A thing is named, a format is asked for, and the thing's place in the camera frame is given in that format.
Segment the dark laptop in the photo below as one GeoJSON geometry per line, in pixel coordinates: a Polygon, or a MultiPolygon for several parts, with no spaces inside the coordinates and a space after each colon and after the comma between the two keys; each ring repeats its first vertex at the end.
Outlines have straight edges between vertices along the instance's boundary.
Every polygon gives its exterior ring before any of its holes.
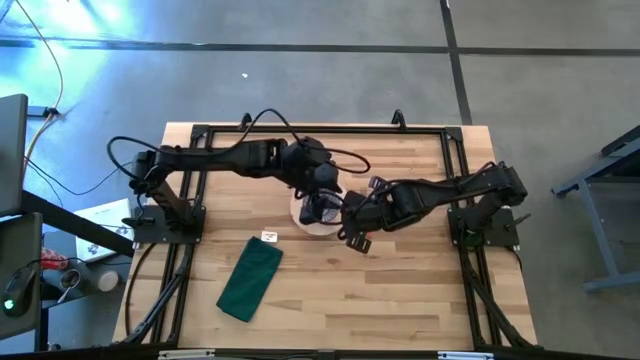
{"type": "Polygon", "coordinates": [[[0,217],[20,208],[28,97],[0,97],[0,217]]]}

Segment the red small object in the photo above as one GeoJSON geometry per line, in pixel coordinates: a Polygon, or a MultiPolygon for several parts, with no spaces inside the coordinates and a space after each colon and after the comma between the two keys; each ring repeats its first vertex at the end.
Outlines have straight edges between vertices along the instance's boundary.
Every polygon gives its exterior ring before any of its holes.
{"type": "Polygon", "coordinates": [[[40,266],[43,270],[65,270],[69,266],[69,259],[54,250],[42,248],[40,266]]]}

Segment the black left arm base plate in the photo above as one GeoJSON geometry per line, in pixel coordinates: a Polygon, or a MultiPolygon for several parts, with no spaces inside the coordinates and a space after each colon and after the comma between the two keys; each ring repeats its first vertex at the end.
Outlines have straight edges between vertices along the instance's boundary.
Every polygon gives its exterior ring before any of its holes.
{"type": "Polygon", "coordinates": [[[136,243],[196,244],[202,240],[206,208],[187,211],[187,221],[179,219],[157,205],[136,207],[129,219],[136,243]]]}

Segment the black table frame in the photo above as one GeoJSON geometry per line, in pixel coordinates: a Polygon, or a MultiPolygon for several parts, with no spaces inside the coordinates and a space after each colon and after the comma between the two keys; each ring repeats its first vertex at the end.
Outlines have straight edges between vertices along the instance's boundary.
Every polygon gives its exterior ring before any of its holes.
{"type": "MultiPolygon", "coordinates": [[[[366,175],[341,174],[340,184],[365,192],[368,178],[428,178],[434,181],[476,171],[494,154],[486,126],[329,125],[296,129],[327,147],[362,154],[366,175]]],[[[447,207],[420,223],[370,235],[369,254],[348,249],[333,236],[312,237],[291,216],[292,190],[274,179],[254,180],[229,172],[209,173],[206,182],[186,180],[189,197],[203,192],[207,218],[196,245],[184,296],[177,346],[223,351],[249,350],[249,357],[310,355],[342,359],[402,356],[436,358],[436,351],[469,351],[484,338],[493,342],[485,306],[467,305],[460,252],[451,242],[447,207]],[[216,301],[249,238],[278,234],[284,256],[251,322],[225,313],[216,301]]],[[[482,261],[501,310],[528,342],[537,343],[522,272],[508,250],[469,254],[482,261]]]]}

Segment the black computer mouse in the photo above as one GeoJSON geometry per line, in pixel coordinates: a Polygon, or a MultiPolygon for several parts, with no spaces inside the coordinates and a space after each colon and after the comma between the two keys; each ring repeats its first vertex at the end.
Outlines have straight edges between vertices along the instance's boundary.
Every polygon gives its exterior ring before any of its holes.
{"type": "Polygon", "coordinates": [[[15,318],[27,313],[32,303],[35,280],[33,266],[22,267],[9,277],[0,298],[6,316],[15,318]]]}

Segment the grey round tin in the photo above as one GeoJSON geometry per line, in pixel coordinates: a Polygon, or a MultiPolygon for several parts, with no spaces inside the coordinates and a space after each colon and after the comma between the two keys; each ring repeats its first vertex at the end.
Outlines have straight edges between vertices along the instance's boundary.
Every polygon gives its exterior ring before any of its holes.
{"type": "Polygon", "coordinates": [[[70,269],[60,277],[60,288],[64,291],[76,288],[82,281],[82,275],[77,269],[70,269]]]}

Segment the dark green folded cloth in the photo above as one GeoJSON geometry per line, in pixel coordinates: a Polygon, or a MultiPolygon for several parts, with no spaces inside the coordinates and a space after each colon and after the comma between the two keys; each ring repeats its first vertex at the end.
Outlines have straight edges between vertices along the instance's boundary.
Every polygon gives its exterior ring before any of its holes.
{"type": "Polygon", "coordinates": [[[243,249],[216,306],[248,323],[256,313],[283,257],[283,252],[252,237],[243,249]]]}

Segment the black desk with mat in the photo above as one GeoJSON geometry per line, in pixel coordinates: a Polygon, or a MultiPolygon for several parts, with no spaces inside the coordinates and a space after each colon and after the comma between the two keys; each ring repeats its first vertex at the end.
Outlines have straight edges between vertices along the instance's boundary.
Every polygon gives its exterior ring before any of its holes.
{"type": "Polygon", "coordinates": [[[41,325],[40,256],[44,224],[120,255],[134,254],[133,242],[127,238],[23,190],[18,212],[0,217],[0,298],[9,277],[22,267],[33,266],[36,270],[35,287],[31,307],[23,316],[6,316],[0,301],[0,340],[36,330],[41,325]]]}

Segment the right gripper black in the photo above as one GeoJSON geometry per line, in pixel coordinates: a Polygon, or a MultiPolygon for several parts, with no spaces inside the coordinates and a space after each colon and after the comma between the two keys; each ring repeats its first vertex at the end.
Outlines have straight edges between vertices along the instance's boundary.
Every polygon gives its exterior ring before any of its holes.
{"type": "Polygon", "coordinates": [[[369,195],[348,191],[341,208],[342,227],[337,232],[338,239],[347,240],[350,235],[360,232],[395,231],[395,218],[389,195],[388,190],[372,192],[369,195]]]}

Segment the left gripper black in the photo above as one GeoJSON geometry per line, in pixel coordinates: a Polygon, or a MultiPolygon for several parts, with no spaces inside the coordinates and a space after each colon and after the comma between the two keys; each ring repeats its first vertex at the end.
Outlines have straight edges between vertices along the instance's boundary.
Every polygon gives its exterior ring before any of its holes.
{"type": "MultiPolygon", "coordinates": [[[[298,177],[297,189],[304,194],[316,193],[320,190],[328,190],[338,194],[343,192],[338,184],[339,171],[335,167],[332,155],[326,150],[308,150],[302,155],[299,165],[300,174],[298,177]]],[[[314,224],[316,222],[315,212],[323,212],[326,209],[326,197],[318,194],[313,198],[307,196],[302,201],[299,214],[301,224],[314,224]]]]}

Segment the round cream plate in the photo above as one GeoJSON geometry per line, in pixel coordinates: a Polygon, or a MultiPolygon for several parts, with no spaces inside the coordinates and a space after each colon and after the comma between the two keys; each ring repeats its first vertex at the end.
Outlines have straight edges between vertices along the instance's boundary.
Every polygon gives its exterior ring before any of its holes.
{"type": "Polygon", "coordinates": [[[302,206],[302,201],[307,196],[312,196],[316,193],[309,194],[306,196],[301,196],[299,192],[295,191],[291,197],[290,201],[290,213],[294,223],[302,229],[304,232],[312,235],[312,236],[328,236],[336,234],[341,225],[321,225],[319,223],[314,224],[301,224],[299,222],[299,214],[302,206]]]}

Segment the blue-grey metal cart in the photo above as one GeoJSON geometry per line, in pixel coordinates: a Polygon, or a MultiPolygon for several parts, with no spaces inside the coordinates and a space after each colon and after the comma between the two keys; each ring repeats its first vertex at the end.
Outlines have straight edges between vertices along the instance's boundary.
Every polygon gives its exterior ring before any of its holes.
{"type": "Polygon", "coordinates": [[[599,159],[551,192],[577,191],[588,213],[607,275],[586,292],[640,285],[640,125],[604,146],[599,159]]]}

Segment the white cylinder cup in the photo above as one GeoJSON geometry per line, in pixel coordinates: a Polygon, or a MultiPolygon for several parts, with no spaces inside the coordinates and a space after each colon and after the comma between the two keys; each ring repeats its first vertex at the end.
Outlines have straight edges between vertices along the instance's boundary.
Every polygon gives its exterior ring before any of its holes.
{"type": "Polygon", "coordinates": [[[119,274],[114,270],[109,270],[98,276],[96,285],[101,292],[111,292],[118,286],[119,282],[119,274]]]}

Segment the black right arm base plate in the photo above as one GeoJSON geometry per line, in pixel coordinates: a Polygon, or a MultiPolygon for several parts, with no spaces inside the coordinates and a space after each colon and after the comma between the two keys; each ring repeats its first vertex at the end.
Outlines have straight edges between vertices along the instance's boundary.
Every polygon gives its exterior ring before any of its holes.
{"type": "Polygon", "coordinates": [[[474,229],[463,218],[466,208],[450,209],[447,213],[451,242],[464,247],[519,245],[516,219],[510,208],[500,208],[488,222],[474,229]]]}

